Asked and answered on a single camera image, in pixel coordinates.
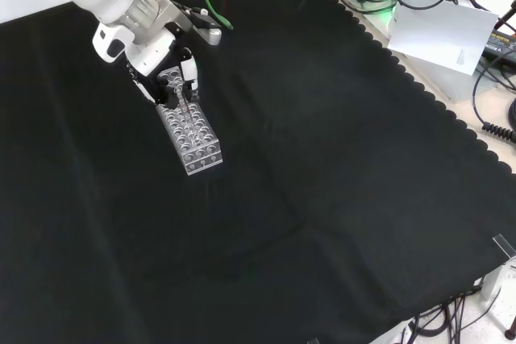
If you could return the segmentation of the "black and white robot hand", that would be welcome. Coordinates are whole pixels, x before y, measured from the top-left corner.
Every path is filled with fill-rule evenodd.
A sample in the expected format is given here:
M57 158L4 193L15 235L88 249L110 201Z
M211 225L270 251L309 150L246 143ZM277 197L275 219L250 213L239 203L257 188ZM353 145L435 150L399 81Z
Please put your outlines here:
M133 83L155 105L166 106L174 84L198 91L198 69L192 52L177 46L176 36L167 28L146 44L137 44L127 27L98 25L93 37L97 54L107 63L125 56Z

